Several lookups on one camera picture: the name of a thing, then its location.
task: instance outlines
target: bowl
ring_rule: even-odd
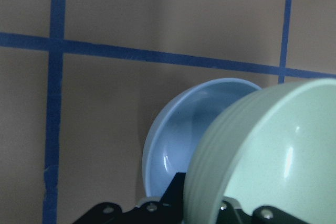
[[[143,150],[146,195],[161,197],[175,173],[186,172],[208,126],[228,106],[260,87],[222,78],[192,87],[170,101],[154,120]]]
[[[188,168],[184,221],[214,224],[223,196],[252,214],[271,205],[308,223],[334,223],[336,80],[254,92],[209,126]]]

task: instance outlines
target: blue tape line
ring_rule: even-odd
[[[64,38],[66,0],[51,0],[50,8],[50,37]]]
[[[196,57],[189,55],[178,55],[167,52],[99,45],[71,40],[65,40],[64,42],[64,53],[69,54],[103,56],[117,59],[169,63],[184,66],[195,66],[275,75],[278,75],[279,73],[278,67],[254,63]]]
[[[61,88],[66,0],[51,0],[48,63],[48,95],[45,147],[45,198],[43,224],[57,223],[57,184],[59,165],[59,130],[61,117]]]
[[[285,1],[285,13],[282,28],[282,41],[281,41],[281,53],[280,53],[280,73],[278,78],[278,83],[284,83],[286,75],[286,60],[287,60],[287,47],[288,47],[288,36],[289,36],[289,22],[290,22],[290,12],[291,12],[292,0]]]
[[[196,66],[233,71],[254,72],[278,75],[279,67],[259,65],[254,63],[220,60],[189,55],[171,54],[109,45],[91,44],[73,40],[49,39],[29,35],[0,33],[0,46],[33,50],[56,50],[65,53],[101,56],[125,60],[169,63],[184,66]],[[336,74],[285,68],[286,76],[298,78],[336,78]]]
[[[56,224],[63,53],[49,53],[43,224]]]
[[[286,76],[297,78],[336,78],[336,74],[286,68]]]
[[[50,49],[50,39],[0,32],[0,46],[48,51]]]

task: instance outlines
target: bolt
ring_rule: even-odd
[[[265,219],[272,219],[273,218],[272,211],[267,209],[267,208],[263,209],[260,213]]]
[[[112,212],[114,212],[114,208],[113,207],[111,207],[111,206],[106,206],[105,208],[104,208],[104,210],[103,210],[103,213],[104,214],[110,214],[110,213],[112,213]]]
[[[147,207],[146,207],[148,212],[154,212],[157,210],[157,206],[154,203],[150,203]]]
[[[227,205],[224,202],[222,202],[221,210],[226,210],[226,208],[227,208]]]

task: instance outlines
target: black mount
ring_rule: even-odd
[[[104,202],[91,208],[73,224],[180,224],[183,219],[185,173],[176,173],[160,201],[148,201],[131,211],[122,212],[114,203]],[[239,202],[224,197],[218,206],[216,224],[307,224],[272,206],[257,208],[250,216]]]

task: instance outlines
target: blue bowl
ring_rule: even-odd
[[[260,90],[249,81],[222,78],[192,87],[170,101],[154,120],[142,157],[146,195],[161,197],[192,155],[215,118],[240,98]]]

